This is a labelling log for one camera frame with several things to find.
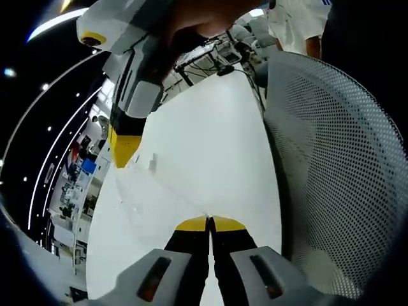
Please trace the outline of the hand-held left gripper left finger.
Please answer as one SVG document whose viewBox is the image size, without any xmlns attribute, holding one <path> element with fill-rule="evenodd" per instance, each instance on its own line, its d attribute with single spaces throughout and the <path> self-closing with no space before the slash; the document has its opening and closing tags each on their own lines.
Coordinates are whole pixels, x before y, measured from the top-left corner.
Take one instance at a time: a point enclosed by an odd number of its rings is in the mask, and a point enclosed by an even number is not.
<svg viewBox="0 0 408 306">
<path fill-rule="evenodd" d="M 180 223 L 164 249 L 153 249 L 119 274 L 118 302 L 199 302 L 208 277 L 210 218 Z"/>
</svg>

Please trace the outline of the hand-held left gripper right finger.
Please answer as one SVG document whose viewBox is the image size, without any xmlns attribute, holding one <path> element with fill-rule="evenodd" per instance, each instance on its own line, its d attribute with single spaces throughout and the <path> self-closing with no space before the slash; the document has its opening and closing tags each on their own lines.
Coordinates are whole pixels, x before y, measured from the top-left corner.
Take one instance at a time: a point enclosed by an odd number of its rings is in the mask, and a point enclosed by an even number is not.
<svg viewBox="0 0 408 306">
<path fill-rule="evenodd" d="M 215 277 L 224 302 L 306 302 L 305 277 L 270 247 L 258 247 L 246 227 L 210 218 Z"/>
</svg>

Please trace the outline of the person's right hand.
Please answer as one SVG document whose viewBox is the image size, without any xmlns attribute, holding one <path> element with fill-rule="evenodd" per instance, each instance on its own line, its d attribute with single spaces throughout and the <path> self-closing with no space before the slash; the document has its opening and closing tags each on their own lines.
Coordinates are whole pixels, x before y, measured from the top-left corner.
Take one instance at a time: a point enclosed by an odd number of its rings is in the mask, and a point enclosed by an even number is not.
<svg viewBox="0 0 408 306">
<path fill-rule="evenodd" d="M 228 30 L 242 15 L 266 4 L 258 0 L 175 1 L 157 23 L 157 34 L 170 52 L 169 72 L 182 54 Z"/>
</svg>

